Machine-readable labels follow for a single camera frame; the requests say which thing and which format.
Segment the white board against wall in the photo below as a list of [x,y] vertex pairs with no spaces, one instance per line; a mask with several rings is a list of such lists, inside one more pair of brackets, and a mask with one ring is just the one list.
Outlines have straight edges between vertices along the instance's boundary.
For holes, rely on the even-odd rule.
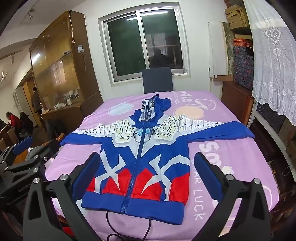
[[210,77],[228,75],[228,58],[225,32],[222,22],[208,21]]

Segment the brown wooden side cabinet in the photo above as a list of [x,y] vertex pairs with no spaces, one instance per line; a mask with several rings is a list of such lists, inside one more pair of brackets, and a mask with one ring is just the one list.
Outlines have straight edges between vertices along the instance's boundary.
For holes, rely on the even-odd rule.
[[234,81],[223,82],[221,100],[241,123],[248,125],[254,103],[251,90]]

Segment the person in red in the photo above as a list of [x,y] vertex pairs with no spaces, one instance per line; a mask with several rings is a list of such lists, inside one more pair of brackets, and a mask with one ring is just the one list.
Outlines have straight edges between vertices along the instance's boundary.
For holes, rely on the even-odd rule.
[[20,119],[9,111],[6,113],[6,117],[10,121],[10,125],[15,128],[16,134],[19,134],[23,129]]

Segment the aluminium sliding window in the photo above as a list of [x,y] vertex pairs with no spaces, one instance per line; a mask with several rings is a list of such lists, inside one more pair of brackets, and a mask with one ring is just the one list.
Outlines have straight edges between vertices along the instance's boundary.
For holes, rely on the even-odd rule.
[[189,73],[188,43],[178,2],[135,6],[98,19],[111,84],[140,79],[160,67]]

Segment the wooden glass display cabinet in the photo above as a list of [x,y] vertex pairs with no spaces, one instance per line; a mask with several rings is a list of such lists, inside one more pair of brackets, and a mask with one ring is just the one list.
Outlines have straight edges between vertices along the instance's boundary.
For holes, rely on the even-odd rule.
[[64,12],[37,37],[29,51],[34,83],[45,109],[44,121],[62,121],[72,132],[103,104],[84,14]]

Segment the pink printed bed sheet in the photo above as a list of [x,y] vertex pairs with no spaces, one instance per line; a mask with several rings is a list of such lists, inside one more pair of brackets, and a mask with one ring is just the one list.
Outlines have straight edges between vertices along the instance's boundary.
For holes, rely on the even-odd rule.
[[[234,114],[214,94],[207,91],[162,92],[159,96],[171,100],[171,108],[166,112],[168,115],[185,114],[190,118],[219,122],[236,120]],[[109,99],[83,120],[81,128],[92,128],[98,123],[107,125],[128,118],[147,98],[149,94]],[[273,172],[254,139],[201,141],[189,144],[188,148],[191,158],[197,152],[202,152],[211,164],[218,166],[225,174],[232,174],[238,180],[251,181],[258,178],[262,183],[269,209],[273,209],[278,203],[278,187]],[[56,180],[62,174],[71,173],[77,165],[83,164],[91,153],[99,152],[100,149],[99,144],[63,146],[56,158],[47,165],[46,178]],[[198,172],[192,167],[189,199],[181,225],[99,210],[82,209],[82,213],[103,240],[115,240],[115,232],[145,240],[192,240],[216,205],[217,201],[211,198]]]

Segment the stacked patterned boxes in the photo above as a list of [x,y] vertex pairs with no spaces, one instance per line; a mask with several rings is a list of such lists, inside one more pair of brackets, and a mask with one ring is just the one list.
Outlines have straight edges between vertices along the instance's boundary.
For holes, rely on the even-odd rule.
[[249,40],[234,39],[234,81],[253,89],[254,53]]

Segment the white lace curtain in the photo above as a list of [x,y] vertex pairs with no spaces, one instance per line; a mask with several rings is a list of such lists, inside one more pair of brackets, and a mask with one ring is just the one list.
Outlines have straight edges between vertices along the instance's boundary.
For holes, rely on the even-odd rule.
[[295,125],[295,39],[267,1],[245,0],[254,48],[252,94]]

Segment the dark blue chair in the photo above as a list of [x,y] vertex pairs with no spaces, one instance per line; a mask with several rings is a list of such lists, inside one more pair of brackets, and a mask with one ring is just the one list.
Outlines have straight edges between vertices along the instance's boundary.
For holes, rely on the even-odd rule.
[[170,67],[151,68],[142,71],[144,94],[173,91]]

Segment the standing person in grey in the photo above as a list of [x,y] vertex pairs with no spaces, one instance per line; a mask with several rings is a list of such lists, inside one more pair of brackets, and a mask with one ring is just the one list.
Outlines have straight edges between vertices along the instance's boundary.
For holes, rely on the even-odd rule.
[[41,100],[37,91],[37,88],[33,88],[33,96],[32,96],[32,107],[34,108],[35,113],[38,113],[39,115],[42,114],[42,107],[40,105]]

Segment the cardboard boxes on shelf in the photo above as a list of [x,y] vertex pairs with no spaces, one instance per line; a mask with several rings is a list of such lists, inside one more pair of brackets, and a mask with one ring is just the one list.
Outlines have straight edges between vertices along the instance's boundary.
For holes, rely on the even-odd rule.
[[244,7],[234,4],[229,8],[225,9],[225,14],[230,29],[249,27],[249,21]]

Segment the blue red white hooded jacket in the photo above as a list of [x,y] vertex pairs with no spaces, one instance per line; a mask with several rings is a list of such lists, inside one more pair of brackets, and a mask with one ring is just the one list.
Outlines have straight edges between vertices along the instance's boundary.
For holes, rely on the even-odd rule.
[[180,225],[189,197],[189,143],[253,137],[242,123],[166,115],[171,101],[155,95],[133,115],[77,129],[63,145],[101,146],[101,165],[82,207]]

